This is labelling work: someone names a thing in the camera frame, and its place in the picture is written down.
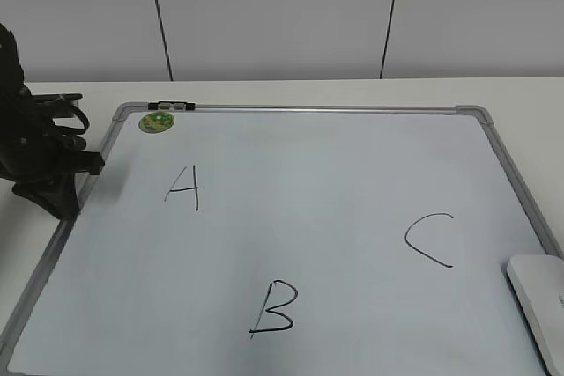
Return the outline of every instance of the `white table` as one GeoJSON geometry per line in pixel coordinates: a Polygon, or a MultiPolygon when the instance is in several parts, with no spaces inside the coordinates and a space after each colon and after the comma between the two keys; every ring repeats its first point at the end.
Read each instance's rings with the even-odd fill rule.
{"type": "MultiPolygon", "coordinates": [[[[185,100],[234,105],[455,106],[480,105],[495,126],[564,245],[564,78],[477,78],[191,83],[29,84],[35,94],[80,92],[96,149],[118,105],[126,101],[185,100]]],[[[0,329],[10,317],[57,221],[17,198],[0,180],[0,329]]]]}

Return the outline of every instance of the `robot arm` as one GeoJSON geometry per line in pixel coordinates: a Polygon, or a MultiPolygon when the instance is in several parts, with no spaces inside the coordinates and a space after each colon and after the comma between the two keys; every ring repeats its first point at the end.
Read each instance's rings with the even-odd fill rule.
{"type": "Polygon", "coordinates": [[[100,174],[98,152],[83,151],[89,122],[71,100],[81,95],[33,96],[24,85],[16,40],[0,24],[0,178],[14,181],[14,194],[39,204],[56,218],[78,214],[75,173],[100,174]],[[55,125],[76,116],[82,129],[55,125]]]}

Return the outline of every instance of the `green round magnet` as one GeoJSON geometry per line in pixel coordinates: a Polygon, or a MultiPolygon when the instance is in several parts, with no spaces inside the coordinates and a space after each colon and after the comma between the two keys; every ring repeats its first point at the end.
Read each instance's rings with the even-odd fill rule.
{"type": "Polygon", "coordinates": [[[148,114],[139,121],[139,129],[147,134],[158,134],[174,125],[174,117],[167,112],[148,114]]]}

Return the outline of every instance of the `whiteboard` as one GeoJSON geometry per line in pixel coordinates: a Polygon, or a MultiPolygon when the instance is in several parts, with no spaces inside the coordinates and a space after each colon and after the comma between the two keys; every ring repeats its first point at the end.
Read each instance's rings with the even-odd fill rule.
{"type": "Polygon", "coordinates": [[[474,117],[145,114],[10,372],[544,374],[505,278],[544,250],[474,117]]]}

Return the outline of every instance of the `white wall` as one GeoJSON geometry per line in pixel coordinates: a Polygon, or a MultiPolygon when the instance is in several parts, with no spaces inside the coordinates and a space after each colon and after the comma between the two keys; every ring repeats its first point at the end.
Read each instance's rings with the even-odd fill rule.
{"type": "Polygon", "coordinates": [[[0,0],[29,81],[166,80],[153,0],[0,0]]]}
{"type": "MultiPolygon", "coordinates": [[[[391,0],[160,0],[178,80],[378,77],[391,0]]],[[[154,0],[0,0],[29,81],[168,79],[154,0]]],[[[564,0],[397,0],[384,77],[564,75],[564,0]]]]}
{"type": "Polygon", "coordinates": [[[174,77],[374,78],[390,0],[160,0],[174,77]]]}
{"type": "Polygon", "coordinates": [[[564,75],[564,0],[396,0],[384,77],[564,75]]]}

